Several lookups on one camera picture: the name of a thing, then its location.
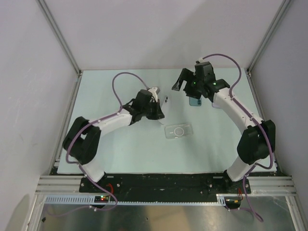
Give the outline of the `white phone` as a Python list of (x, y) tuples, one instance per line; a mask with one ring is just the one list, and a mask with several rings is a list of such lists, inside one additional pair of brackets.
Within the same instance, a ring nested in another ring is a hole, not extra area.
[(169, 108), (170, 108), (170, 102), (169, 102), (169, 98), (166, 96), (162, 102), (162, 105), (161, 105), (161, 110), (162, 110), (162, 113), (164, 114), (164, 118), (160, 119), (159, 120), (159, 123), (161, 125), (165, 125), (166, 122), (167, 122), (167, 117), (168, 117), (168, 114), (169, 114)]

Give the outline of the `clear phone case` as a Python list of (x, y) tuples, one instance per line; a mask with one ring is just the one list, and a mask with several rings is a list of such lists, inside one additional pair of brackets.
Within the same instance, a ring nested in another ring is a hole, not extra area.
[(178, 139), (193, 134), (193, 128), (190, 123), (165, 126), (165, 137), (168, 140)]

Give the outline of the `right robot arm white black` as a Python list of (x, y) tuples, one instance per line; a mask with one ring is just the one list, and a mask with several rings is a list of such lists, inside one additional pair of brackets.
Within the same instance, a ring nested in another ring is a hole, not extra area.
[(231, 92), (230, 85), (224, 79), (216, 79), (210, 62), (197, 63), (195, 70), (182, 69), (172, 90), (183, 89), (186, 96), (209, 99), (222, 109), (241, 133), (237, 145), (237, 158), (226, 170), (222, 181), (223, 189), (228, 193), (240, 187), (239, 180), (260, 165), (260, 160), (270, 159), (269, 169), (273, 166), (275, 151), (276, 126), (271, 120), (255, 116)]

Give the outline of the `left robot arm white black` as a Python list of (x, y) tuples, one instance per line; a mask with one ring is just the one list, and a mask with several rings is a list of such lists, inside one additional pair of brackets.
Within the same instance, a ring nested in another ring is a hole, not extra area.
[(85, 176), (90, 178), (90, 187), (102, 192), (107, 185), (103, 165), (97, 158), (100, 137), (119, 128), (127, 127), (140, 121), (143, 117), (149, 120), (165, 118), (160, 106), (158, 94), (160, 89), (152, 87), (140, 90), (137, 96), (122, 106), (120, 112), (89, 121), (80, 116), (73, 122), (62, 147), (66, 153), (76, 159)]

